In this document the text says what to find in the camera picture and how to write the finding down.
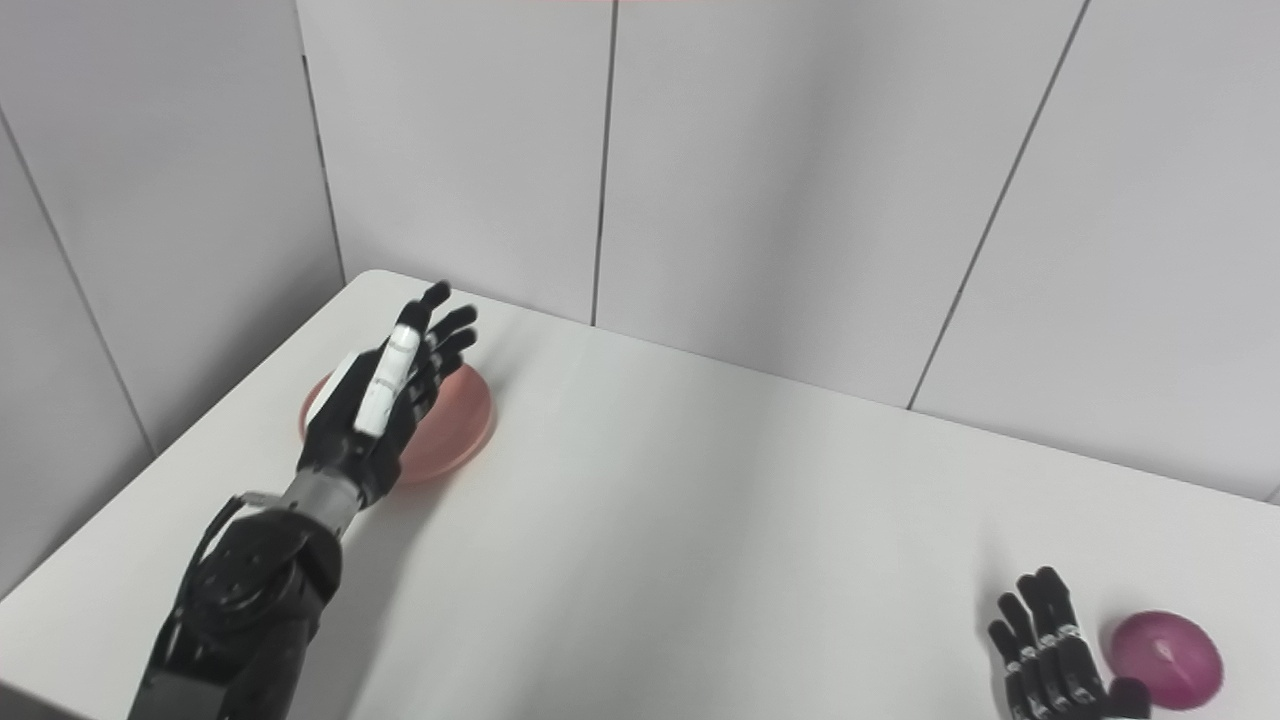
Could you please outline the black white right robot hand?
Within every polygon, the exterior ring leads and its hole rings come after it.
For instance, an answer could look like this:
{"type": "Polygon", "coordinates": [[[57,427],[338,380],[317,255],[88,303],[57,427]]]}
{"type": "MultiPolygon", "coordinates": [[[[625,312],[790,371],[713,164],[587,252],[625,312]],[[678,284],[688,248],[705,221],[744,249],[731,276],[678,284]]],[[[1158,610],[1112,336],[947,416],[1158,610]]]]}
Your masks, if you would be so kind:
{"type": "Polygon", "coordinates": [[[1019,577],[1016,589],[1001,594],[996,606],[1000,618],[989,623],[987,635],[1000,661],[1007,717],[1152,717],[1143,682],[1103,680],[1055,568],[1019,577]]]}

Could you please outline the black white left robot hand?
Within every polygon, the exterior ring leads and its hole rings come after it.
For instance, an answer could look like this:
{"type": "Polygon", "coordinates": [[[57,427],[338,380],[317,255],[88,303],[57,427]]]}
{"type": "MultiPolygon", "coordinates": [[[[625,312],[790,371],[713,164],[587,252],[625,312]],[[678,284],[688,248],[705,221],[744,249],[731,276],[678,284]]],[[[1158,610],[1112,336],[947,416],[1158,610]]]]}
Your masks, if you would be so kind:
{"type": "Polygon", "coordinates": [[[401,477],[401,455],[435,406],[445,379],[477,340],[477,309],[435,319],[452,296],[439,281],[407,302],[388,337],[334,370],[303,433],[298,471],[353,486],[358,506],[384,498],[401,477]]]}

